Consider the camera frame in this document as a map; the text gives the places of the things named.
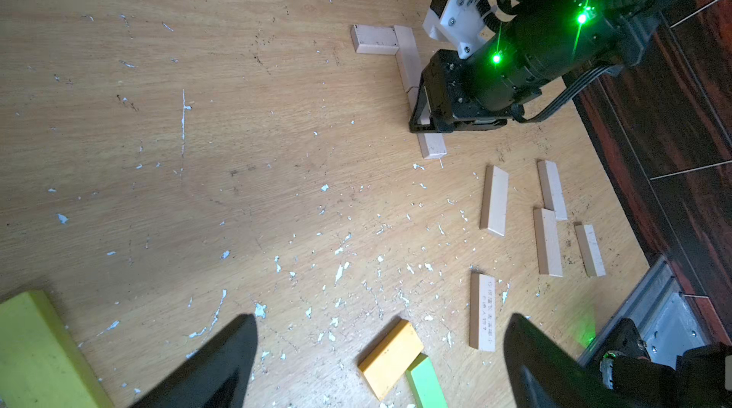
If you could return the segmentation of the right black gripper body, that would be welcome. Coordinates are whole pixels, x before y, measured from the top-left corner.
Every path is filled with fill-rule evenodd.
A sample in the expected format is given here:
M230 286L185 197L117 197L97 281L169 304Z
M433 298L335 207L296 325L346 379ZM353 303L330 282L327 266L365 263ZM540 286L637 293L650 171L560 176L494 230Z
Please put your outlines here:
M456 51L440 50L421 72L410 132L492 131L510 120L543 122L548 108L528 118L524 105L540 97L548 82L522 56L479 53L461 59Z

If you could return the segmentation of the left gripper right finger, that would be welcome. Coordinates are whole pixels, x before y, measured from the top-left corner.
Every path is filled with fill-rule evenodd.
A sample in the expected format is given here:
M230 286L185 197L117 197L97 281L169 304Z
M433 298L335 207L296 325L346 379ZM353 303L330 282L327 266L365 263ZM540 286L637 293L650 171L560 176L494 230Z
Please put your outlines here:
M525 316L511 316L503 354L518 407L626 407Z

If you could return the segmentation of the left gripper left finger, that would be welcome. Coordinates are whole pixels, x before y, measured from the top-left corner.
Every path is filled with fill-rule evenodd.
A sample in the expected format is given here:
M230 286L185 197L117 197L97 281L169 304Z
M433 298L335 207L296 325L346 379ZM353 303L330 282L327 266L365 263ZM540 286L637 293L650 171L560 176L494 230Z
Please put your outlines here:
M135 407L241 407L257 353L257 321L239 315Z

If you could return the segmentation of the natural wood block neck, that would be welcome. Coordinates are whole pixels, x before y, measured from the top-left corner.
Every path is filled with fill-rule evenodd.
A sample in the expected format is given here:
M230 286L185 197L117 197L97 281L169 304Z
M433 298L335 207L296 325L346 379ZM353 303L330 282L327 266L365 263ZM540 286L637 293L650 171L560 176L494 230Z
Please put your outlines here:
M414 110L417 104L417 88L407 93L410 109ZM441 159L447 154L447 148L441 133L419 133L417 135L419 148L423 159Z
M408 93L411 89L417 89L419 83L421 83L423 70L421 56L412 28L395 25L394 31L396 40L398 40L396 62L398 63L403 89Z

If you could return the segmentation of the natural wood block neck top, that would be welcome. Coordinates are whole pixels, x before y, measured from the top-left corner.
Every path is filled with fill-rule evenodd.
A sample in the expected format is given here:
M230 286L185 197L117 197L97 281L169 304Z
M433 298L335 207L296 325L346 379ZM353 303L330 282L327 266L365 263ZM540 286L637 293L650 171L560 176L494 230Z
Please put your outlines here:
M421 56L412 28L395 25L394 31L396 40L398 40L396 62L398 63L403 89L408 93L411 89L417 89L419 83L421 83L423 70Z

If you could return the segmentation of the short natural wood block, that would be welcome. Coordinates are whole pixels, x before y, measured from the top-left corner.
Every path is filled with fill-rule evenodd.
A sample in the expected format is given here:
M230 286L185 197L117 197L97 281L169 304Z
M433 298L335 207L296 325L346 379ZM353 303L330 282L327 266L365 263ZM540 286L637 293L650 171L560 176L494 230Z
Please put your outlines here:
M361 55L396 55L400 46L393 27L353 25L351 37Z

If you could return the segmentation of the natural wood block diagonal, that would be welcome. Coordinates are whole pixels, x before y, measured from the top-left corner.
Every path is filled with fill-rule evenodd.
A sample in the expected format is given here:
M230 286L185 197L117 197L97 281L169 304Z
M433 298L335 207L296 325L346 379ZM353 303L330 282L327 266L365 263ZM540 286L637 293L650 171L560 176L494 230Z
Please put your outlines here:
M508 186L509 175L506 171L494 165L486 168L480 230L500 238L505 237L506 231Z

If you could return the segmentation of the natural wood block body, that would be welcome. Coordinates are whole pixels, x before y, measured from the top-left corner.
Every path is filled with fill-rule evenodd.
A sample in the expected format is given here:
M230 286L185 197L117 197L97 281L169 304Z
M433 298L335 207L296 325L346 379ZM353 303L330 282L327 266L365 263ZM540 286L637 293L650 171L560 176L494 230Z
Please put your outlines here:
M560 255L556 214L543 208L535 209L534 222L539 273L545 276L562 278L562 256Z

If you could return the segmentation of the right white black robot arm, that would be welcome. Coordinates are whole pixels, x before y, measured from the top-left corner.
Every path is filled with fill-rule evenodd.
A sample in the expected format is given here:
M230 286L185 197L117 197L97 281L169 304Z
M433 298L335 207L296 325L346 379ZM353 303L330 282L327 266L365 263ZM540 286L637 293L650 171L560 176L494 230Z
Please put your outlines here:
M532 117L541 123L600 76L637 65L677 1L432 0L424 28L450 48L422 71L409 128L426 135L526 124L525 105L575 74Z

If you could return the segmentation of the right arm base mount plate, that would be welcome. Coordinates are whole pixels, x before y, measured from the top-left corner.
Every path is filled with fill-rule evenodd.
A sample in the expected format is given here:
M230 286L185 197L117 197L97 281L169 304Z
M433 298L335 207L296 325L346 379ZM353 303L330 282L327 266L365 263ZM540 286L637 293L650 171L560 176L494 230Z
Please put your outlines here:
M594 354L589 369L633 407L729 407L731 347L715 343L655 363L635 322L623 318Z

